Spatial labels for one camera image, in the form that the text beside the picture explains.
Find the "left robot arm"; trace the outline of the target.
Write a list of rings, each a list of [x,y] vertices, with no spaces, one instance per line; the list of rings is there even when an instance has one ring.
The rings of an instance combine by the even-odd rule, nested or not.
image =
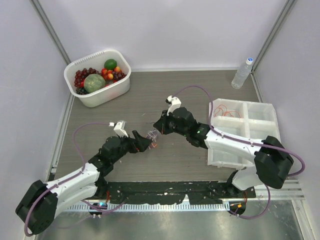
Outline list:
[[[44,232],[64,210],[88,198],[102,199],[107,192],[105,176],[126,154],[146,151],[152,140],[136,130],[128,135],[110,136],[88,162],[57,180],[33,182],[15,209],[24,222],[27,237]]]

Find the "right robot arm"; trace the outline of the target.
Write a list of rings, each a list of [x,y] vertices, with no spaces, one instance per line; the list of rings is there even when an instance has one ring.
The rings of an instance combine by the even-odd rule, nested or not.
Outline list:
[[[294,163],[284,146],[273,136],[257,142],[227,135],[210,124],[198,122],[185,107],[163,110],[154,128],[161,134],[184,136],[194,147],[223,151],[249,160],[253,166],[234,171],[224,190],[233,198],[258,185],[281,189]]]

